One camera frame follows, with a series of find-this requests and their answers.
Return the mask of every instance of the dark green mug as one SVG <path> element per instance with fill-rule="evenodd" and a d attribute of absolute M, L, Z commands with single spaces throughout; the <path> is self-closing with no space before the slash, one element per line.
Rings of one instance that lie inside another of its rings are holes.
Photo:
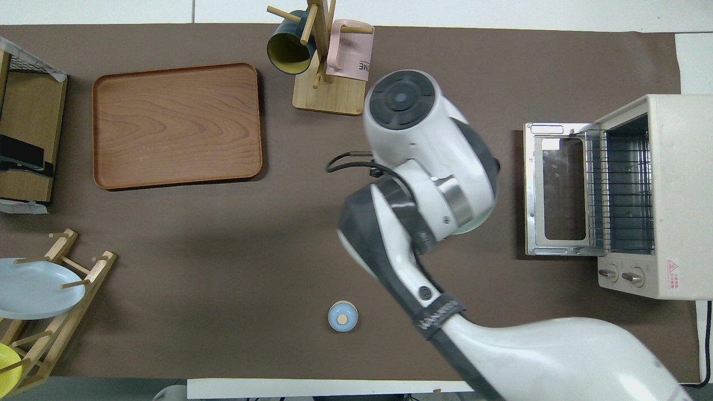
<path fill-rule="evenodd" d="M 299 17 L 299 23 L 285 19 L 267 41 L 267 57 L 278 70 L 297 75 L 303 73 L 312 62 L 317 45 L 309 35 L 307 45 L 299 42 L 307 22 L 307 11 L 296 10 L 290 14 Z"/>

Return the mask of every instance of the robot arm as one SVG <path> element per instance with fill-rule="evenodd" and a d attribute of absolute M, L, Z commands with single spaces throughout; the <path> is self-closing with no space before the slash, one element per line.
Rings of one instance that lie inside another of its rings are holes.
<path fill-rule="evenodd" d="M 419 268 L 414 251 L 428 252 L 487 219 L 497 161 L 423 72 L 385 76 L 364 109 L 376 162 L 395 175 L 346 199 L 339 238 L 475 391 L 489 400 L 690 400 L 616 325 L 565 318 L 485 328 L 467 321 L 463 306 Z"/>

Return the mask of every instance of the black cable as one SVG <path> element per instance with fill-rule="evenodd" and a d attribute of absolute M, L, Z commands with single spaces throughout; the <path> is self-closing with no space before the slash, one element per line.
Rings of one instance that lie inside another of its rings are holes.
<path fill-rule="evenodd" d="M 406 179 L 404 177 L 401 177 L 396 171 L 391 170 L 389 167 L 384 166 L 383 164 L 379 164 L 373 161 L 350 161 L 348 163 L 343 163 L 338 166 L 332 167 L 332 164 L 334 162 L 338 161 L 339 159 L 345 158 L 347 156 L 363 156 L 363 157 L 371 157 L 370 152 L 345 152 L 342 153 L 341 155 L 333 158 L 332 160 L 327 163 L 327 172 L 328 173 L 333 173 L 335 171 L 341 170 L 343 168 L 350 168 L 350 167 L 370 167 L 370 168 L 378 168 L 380 170 L 383 170 L 387 174 L 389 174 L 391 177 L 394 177 L 405 189 L 406 192 L 409 193 L 409 196 L 411 197 L 412 201 L 414 202 L 414 205 L 418 207 L 418 201 L 416 200 L 416 196 L 414 195 L 414 190 L 411 188 L 409 183 L 406 182 Z"/>
<path fill-rule="evenodd" d="M 706 377 L 697 385 L 684 385 L 686 387 L 701 388 L 708 384 L 711 379 L 711 301 L 707 303 L 708 312 L 706 313 L 706 343 L 703 344 L 706 355 Z"/>

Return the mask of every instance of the table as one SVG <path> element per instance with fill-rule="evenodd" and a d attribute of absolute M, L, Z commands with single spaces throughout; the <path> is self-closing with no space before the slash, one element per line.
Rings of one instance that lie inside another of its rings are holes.
<path fill-rule="evenodd" d="M 458 380 L 342 250 L 342 201 L 371 179 L 327 175 L 324 164 L 367 148 L 361 120 L 292 107 L 293 78 L 265 55 L 274 28 L 0 27 L 71 76 L 50 215 L 0 215 L 0 258 L 29 255 L 44 233 L 64 228 L 82 235 L 76 260 L 98 248 L 119 255 L 55 374 Z M 523 254 L 522 124 L 591 121 L 645 93 L 678 93 L 672 34 L 377 27 L 372 60 L 371 83 L 401 68 L 434 75 L 502 164 L 488 222 L 424 258 L 470 319 L 501 327 L 602 318 L 635 334 L 680 381 L 698 381 L 694 303 L 601 289 L 593 259 Z M 99 76 L 237 61 L 260 73 L 265 166 L 256 179 L 121 192 L 92 182 Z M 340 299 L 360 312 L 346 335 L 326 321 Z"/>

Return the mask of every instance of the toaster oven door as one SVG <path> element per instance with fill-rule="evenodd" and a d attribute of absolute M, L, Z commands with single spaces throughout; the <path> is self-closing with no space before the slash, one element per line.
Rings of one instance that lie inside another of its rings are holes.
<path fill-rule="evenodd" d="M 600 132 L 594 123 L 525 124 L 526 254 L 604 254 Z"/>

